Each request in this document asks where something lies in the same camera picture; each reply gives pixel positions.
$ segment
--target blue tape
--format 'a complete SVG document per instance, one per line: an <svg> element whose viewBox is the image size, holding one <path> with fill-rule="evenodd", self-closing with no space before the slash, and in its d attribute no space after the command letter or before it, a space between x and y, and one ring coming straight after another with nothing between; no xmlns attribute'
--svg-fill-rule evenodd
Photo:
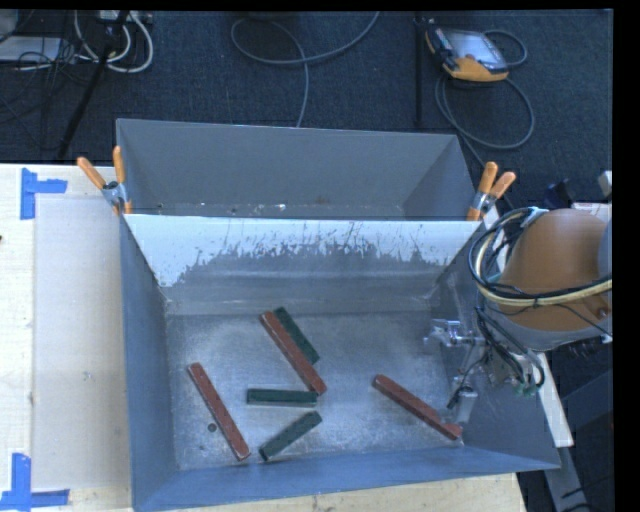
<svg viewBox="0 0 640 512"><path fill-rule="evenodd" d="M38 181L37 173L23 167L20 219L33 219L36 216L36 194L64 194L66 190L65 180Z"/></svg>
<svg viewBox="0 0 640 512"><path fill-rule="evenodd" d="M11 490L0 496L0 510L30 512L33 507L66 505L69 489L50 492L31 492L31 459L21 453L11 456Z"/></svg>

